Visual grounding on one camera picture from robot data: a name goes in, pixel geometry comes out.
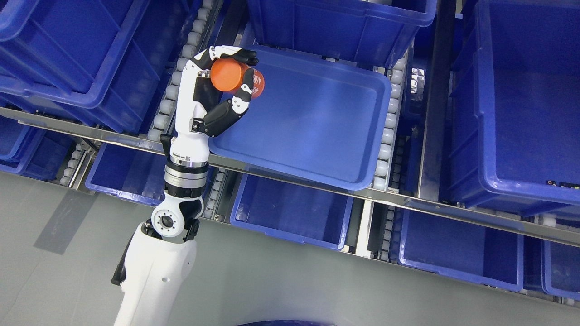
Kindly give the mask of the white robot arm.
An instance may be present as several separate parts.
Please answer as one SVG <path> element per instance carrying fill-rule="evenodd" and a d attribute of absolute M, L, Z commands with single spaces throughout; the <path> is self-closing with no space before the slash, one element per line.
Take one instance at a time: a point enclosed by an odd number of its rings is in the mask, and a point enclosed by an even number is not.
<path fill-rule="evenodd" d="M 124 295 L 114 325 L 167 324 L 195 262 L 207 172 L 206 162 L 166 162 L 165 197 L 136 228 L 111 280 Z"/>

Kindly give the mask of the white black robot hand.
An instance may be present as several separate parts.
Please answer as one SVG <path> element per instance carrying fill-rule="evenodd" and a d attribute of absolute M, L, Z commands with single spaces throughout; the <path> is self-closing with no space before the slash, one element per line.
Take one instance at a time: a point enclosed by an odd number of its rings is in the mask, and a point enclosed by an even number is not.
<path fill-rule="evenodd" d="M 232 99 L 206 109 L 198 99 L 202 93 L 199 83 L 203 73 L 210 73 L 219 59 L 232 58 L 246 64 L 241 85 Z M 254 66 L 259 62 L 254 50 L 238 46 L 220 45 L 189 58 L 183 67 L 175 109 L 177 136 L 170 141 L 168 161 L 174 165 L 197 168 L 207 164 L 209 138 L 215 138 L 233 126 L 248 111 L 254 89 Z"/>

